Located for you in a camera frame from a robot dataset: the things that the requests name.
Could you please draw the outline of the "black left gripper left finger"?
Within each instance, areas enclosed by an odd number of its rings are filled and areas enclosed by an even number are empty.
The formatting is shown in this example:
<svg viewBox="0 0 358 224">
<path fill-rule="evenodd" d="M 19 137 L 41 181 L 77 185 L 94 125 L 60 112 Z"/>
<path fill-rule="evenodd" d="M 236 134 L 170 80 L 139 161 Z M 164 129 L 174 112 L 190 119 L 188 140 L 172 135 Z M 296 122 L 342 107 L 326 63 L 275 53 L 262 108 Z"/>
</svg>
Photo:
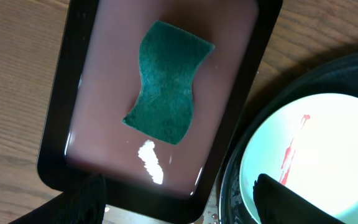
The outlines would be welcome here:
<svg viewBox="0 0 358 224">
<path fill-rule="evenodd" d="M 62 192 L 11 224 L 102 224 L 105 207 L 105 179 L 98 174 L 87 178 L 79 187 Z"/>
</svg>

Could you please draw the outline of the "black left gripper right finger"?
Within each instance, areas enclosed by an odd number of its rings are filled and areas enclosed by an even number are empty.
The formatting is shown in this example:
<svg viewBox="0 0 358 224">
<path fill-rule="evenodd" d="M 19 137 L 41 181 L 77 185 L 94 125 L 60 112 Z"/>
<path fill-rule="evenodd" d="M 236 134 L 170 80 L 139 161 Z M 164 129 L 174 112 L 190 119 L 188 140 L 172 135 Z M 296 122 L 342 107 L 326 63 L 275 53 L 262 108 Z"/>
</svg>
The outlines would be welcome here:
<svg viewBox="0 0 358 224">
<path fill-rule="evenodd" d="M 262 224 L 344 224 L 267 174 L 254 182 L 253 197 Z"/>
</svg>

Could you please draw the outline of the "light blue plate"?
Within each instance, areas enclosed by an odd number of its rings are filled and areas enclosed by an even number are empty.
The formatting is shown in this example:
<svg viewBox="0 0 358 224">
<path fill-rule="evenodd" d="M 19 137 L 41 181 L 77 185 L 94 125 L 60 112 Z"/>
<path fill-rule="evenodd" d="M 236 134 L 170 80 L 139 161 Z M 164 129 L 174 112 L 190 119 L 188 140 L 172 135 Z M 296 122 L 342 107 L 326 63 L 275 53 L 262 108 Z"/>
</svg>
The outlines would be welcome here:
<svg viewBox="0 0 358 224">
<path fill-rule="evenodd" d="M 267 174 L 344 223 L 358 223 L 358 98 L 322 93 L 281 107 L 258 125 L 239 168 L 255 221 L 253 185 Z"/>
</svg>

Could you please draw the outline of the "green scrubbing sponge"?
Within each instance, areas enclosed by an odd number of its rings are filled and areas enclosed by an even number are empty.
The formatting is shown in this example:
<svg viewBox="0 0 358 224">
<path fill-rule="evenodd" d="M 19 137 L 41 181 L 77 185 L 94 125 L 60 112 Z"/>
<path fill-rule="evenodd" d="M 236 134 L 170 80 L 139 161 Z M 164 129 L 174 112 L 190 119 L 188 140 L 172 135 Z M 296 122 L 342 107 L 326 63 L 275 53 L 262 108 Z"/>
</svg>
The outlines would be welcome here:
<svg viewBox="0 0 358 224">
<path fill-rule="evenodd" d="M 122 123 L 152 138 L 178 144 L 193 118 L 195 73 L 213 50 L 212 43 L 155 21 L 139 46 L 140 92 Z"/>
</svg>

